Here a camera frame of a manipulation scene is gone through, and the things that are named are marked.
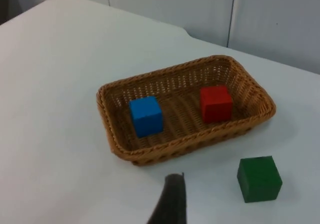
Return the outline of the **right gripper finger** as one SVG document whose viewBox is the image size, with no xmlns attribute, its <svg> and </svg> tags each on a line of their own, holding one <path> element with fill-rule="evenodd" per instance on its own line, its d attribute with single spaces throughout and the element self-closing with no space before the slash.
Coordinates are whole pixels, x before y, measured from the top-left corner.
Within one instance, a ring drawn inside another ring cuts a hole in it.
<svg viewBox="0 0 320 224">
<path fill-rule="evenodd" d="M 169 174 L 165 177 L 161 195 L 148 223 L 187 223 L 187 193 L 184 173 Z"/>
</svg>

